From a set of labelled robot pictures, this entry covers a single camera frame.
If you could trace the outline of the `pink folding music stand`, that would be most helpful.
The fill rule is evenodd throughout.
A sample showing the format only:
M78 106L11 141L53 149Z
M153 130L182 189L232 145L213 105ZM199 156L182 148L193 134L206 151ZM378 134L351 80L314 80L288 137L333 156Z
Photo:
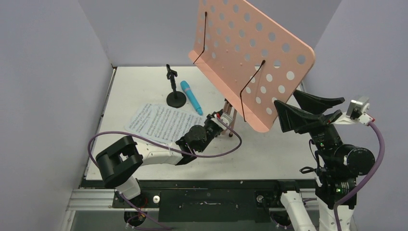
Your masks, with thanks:
M258 132L313 67L313 49L245 0L199 1L189 58Z

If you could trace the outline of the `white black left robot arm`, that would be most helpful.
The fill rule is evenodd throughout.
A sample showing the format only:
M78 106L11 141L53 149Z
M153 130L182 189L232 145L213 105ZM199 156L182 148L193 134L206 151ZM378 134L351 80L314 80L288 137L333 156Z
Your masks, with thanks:
M204 125L194 125L176 141L179 150L141 155L137 143L130 135L124 136L108 146L96 156L104 187L116 189L125 196L131 207L138 207L143 202L143 193L134 172L141 166L169 164L186 165L197 158L210 142L233 122L233 118L223 111L207 115Z

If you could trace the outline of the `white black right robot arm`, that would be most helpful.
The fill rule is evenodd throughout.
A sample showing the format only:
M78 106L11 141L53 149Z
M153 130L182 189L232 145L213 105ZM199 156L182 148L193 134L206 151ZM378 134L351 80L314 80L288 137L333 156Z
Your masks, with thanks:
M342 104L344 98L322 98L299 90L293 96L298 107L279 100L274 106L283 132L307 133L311 137L310 145L316 147L317 166L305 167L301 172L314 174L318 229L347 231L357 204L357 192L362 188L357 178L371 178L380 159L367 148L344 143L336 125L373 126L374 118L368 114L369 98L357 97L351 100L346 112L326 114L326 110Z

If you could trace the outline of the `upper sheet music page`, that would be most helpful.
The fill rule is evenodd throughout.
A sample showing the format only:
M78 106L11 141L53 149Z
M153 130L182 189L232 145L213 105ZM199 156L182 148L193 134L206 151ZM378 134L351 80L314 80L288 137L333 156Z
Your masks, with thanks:
M144 114L147 117L138 133L161 143L175 142L192 126L204 124L204 116L166 105L154 104Z

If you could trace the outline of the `sheet music page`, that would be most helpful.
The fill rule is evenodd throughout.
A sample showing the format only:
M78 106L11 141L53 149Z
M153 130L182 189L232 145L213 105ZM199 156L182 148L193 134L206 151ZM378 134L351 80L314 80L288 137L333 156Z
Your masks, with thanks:
M161 143L175 142L192 126L204 124L204 116L166 105L154 104L144 114L147 117L138 133Z
M150 125L150 114L152 112L153 104L146 103L140 106L135 115L125 125L125 130L134 134L141 134L143 129Z

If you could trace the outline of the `black microphone desk stand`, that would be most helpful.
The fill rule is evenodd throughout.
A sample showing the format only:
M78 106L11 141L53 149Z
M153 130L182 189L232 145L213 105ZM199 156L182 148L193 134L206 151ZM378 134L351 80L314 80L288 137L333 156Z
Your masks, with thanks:
M166 103L168 106L174 108L181 108L185 105L187 99L183 92L177 91L175 77L178 76L177 71L172 70L169 64L166 64L167 74L166 77L170 80L172 92L168 94L166 98Z

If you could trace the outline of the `blue toy microphone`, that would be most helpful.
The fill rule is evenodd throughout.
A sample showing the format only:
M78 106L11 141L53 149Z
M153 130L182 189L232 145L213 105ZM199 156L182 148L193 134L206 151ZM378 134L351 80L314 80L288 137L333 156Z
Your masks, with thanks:
M183 90L183 92L186 94L187 98L189 99L189 101L192 104L195 111L200 116L202 116L203 115L202 108L201 108L200 104L198 103L195 95L193 94L190 85L185 80L183 80L183 81L181 81L180 86L181 86L181 89Z

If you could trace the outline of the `lower sheet music page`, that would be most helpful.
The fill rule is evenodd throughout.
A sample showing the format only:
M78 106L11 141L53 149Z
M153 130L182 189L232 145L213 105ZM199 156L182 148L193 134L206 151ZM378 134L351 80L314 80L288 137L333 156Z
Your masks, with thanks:
M150 114L152 112L153 104L146 103L140 106L135 115L125 125L125 130L134 134L141 134L143 129L150 125Z

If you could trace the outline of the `aluminium mounting rail frame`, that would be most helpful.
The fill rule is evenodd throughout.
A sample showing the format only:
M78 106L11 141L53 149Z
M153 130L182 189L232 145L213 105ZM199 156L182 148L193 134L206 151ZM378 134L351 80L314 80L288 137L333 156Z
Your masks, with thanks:
M113 190L74 190L64 231L291 230L273 190L146 188L126 202Z

